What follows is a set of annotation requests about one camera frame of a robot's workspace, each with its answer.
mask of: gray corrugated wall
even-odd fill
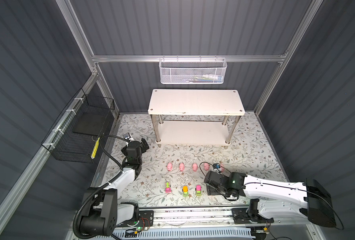
[[[324,1],[260,114],[291,181],[318,180],[355,239],[355,1]]]
[[[278,55],[310,0],[71,3],[95,55]],[[154,88],[237,89],[253,110],[276,65],[228,63],[224,84],[173,86],[160,84],[156,63],[100,64],[121,112],[147,111]]]
[[[0,1],[0,203],[90,74],[55,1]],[[49,159],[0,239],[64,234],[93,172]]]

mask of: white mesh basket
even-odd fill
[[[166,61],[161,58],[159,68],[162,84],[222,84],[227,62],[225,58],[214,58],[213,61]]]

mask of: floral patterned surface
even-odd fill
[[[222,116],[176,116],[164,115],[165,120],[181,121],[222,121]],[[228,119],[230,130],[234,116]],[[233,134],[228,149],[220,146],[188,146],[162,145],[158,147],[155,134],[148,114],[124,114],[122,116],[117,135],[130,132],[132,137],[140,141],[145,138],[150,149],[143,153],[142,170],[138,178],[130,183],[121,193],[121,202],[137,202],[140,207],[165,207],[188,205],[228,205],[247,204],[249,199],[240,197],[230,202],[221,195],[208,196],[204,186],[204,175],[200,170],[192,170],[193,163],[205,161],[222,163],[231,172],[243,172],[260,178],[285,182],[285,176],[276,161],[271,147],[260,127],[254,113],[246,112],[241,117]],[[125,146],[123,141],[115,141],[112,156],[121,162],[124,155],[121,152]],[[167,164],[171,162],[173,170],[167,171]],[[179,170],[183,162],[184,171]],[[118,167],[113,161],[108,162],[104,180],[116,175]],[[165,193],[165,182],[170,182],[172,192]],[[183,197],[182,188],[188,186],[189,196]],[[196,185],[201,185],[202,196],[195,195]]]

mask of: black cable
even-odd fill
[[[125,141],[125,142],[130,142],[130,140],[126,140],[126,139],[124,139],[124,138],[122,138],[122,137],[118,137],[118,136],[115,136],[115,135],[105,135],[105,136],[101,137],[99,141],[101,141],[101,140],[103,140],[104,138],[107,138],[107,137],[115,137],[115,138],[120,139],[120,140],[123,140],[123,141]],[[104,149],[104,147],[103,147],[101,144],[99,144],[99,147],[101,147],[101,149],[103,150],[103,152],[104,152],[112,161],[114,161],[114,162],[119,166],[119,168],[120,168],[121,171],[123,171],[123,167],[122,167],[122,165],[120,164],[120,162],[118,162],[113,156],[111,156],[111,154],[109,154],[109,153]]]
[[[128,157],[125,157],[125,158],[123,159],[122,165],[124,165],[124,163],[126,162],[127,158],[128,158]]]
[[[121,240],[120,238],[118,238],[117,236],[111,234],[111,237],[115,238],[116,240]]]
[[[271,229],[269,228],[269,227],[271,226],[271,223],[269,223],[269,226],[268,226],[268,222],[265,222],[265,225],[266,225],[266,227],[267,227],[267,229],[268,229],[268,233],[270,233],[270,234],[272,235],[272,237],[273,237],[273,239],[271,239],[271,240],[277,240],[277,239],[279,239],[279,238],[287,238],[287,239],[289,239],[289,240],[292,240],[292,239],[289,238],[289,237],[278,237],[278,238],[276,238],[275,236],[273,236],[273,234],[271,233]]]
[[[246,184],[244,184],[244,185],[240,188],[240,190],[241,190],[245,185],[247,185],[247,184],[252,184],[252,183],[271,185],[271,186],[276,186],[276,187],[288,188],[288,189],[292,189],[292,190],[296,190],[296,189],[297,189],[297,188],[293,188],[293,187],[279,186],[279,185],[270,184],[270,183],[264,183],[264,182],[247,182]],[[326,202],[326,203],[328,204],[328,206],[332,209],[333,213],[336,215],[336,217],[338,218],[338,220],[339,220],[340,223],[341,223],[341,228],[337,228],[337,227],[335,227],[335,228],[338,229],[338,230],[344,230],[344,224],[343,224],[343,222],[341,221],[340,217],[338,216],[338,214],[336,213],[336,211],[333,209],[333,207],[328,203],[327,200],[325,200],[324,198],[322,198],[321,196],[319,196],[319,195],[317,195],[317,194],[315,194],[315,193],[313,193],[313,192],[310,192],[310,191],[307,191],[307,190],[302,190],[302,189],[297,189],[297,190],[303,191],[303,192],[308,192],[308,193],[310,193],[310,194],[313,194],[313,195],[319,197],[320,199],[323,199],[324,202]]]
[[[273,237],[273,239],[270,239],[270,240],[277,240],[277,239],[279,239],[279,238],[288,238],[289,240],[292,240],[291,238],[289,238],[289,237],[274,237],[273,235],[272,235],[272,237]]]
[[[225,200],[228,200],[228,201],[230,201],[230,202],[239,200],[239,195],[237,195],[237,198],[236,198],[236,199],[227,199],[227,196],[225,196],[225,194],[222,194],[218,189],[216,189],[216,191],[217,191],[221,196],[223,196],[223,198],[224,198]]]
[[[80,239],[88,239],[88,238],[93,238],[96,237],[97,235],[91,235],[91,234],[82,234],[80,232],[79,226],[78,226],[78,222],[79,222],[79,218],[80,218],[80,214],[82,213],[84,207],[87,205],[87,203],[93,198],[95,197],[96,194],[100,193],[106,186],[109,185],[109,183],[112,183],[113,181],[115,181],[118,177],[120,177],[120,175],[122,174],[122,170],[116,175],[114,176],[111,180],[109,180],[108,182],[106,182],[104,185],[100,186],[98,189],[96,189],[93,193],[91,193],[91,195],[89,195],[83,202],[82,206],[80,207],[80,209],[76,212],[75,217],[74,217],[74,222],[72,223],[72,231],[74,232],[75,236],[80,238]]]

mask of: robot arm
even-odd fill
[[[209,171],[204,182],[208,195],[223,195],[226,199],[238,199],[239,195],[250,198],[248,213],[243,218],[253,222],[273,222],[275,217],[301,217],[319,226],[336,226],[330,194],[316,180],[277,182],[237,172],[227,177]],[[260,200],[259,197],[276,200]]]
[[[139,176],[142,153],[148,149],[145,139],[142,139],[142,143],[129,142],[125,147],[126,161],[121,166],[122,170],[107,183],[96,188],[90,187],[86,191],[83,199],[83,203],[86,204],[83,204],[81,213],[74,218],[74,233],[78,238],[110,236],[118,224],[127,220],[139,221],[138,205],[135,203],[118,205],[117,198],[125,187]]]

